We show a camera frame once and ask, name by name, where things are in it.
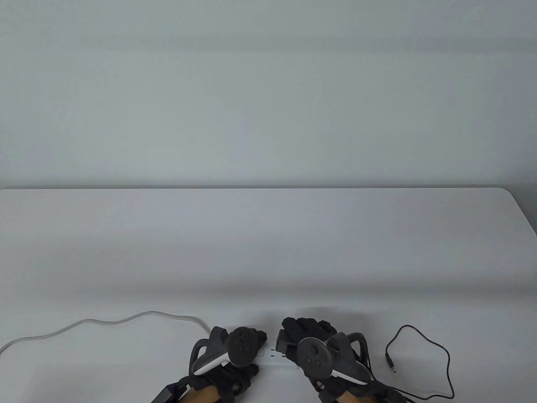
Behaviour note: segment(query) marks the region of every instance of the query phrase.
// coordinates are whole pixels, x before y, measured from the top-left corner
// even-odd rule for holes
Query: black strap
[[[151,403],[177,403],[188,390],[188,377],[167,385]]]
[[[335,396],[328,389],[323,389],[319,392],[319,400],[321,403],[334,403],[339,396]]]

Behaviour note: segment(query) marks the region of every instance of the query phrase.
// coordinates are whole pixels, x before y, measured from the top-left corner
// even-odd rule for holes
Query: gray wall
[[[499,185],[537,225],[537,3],[0,2],[0,184]]]

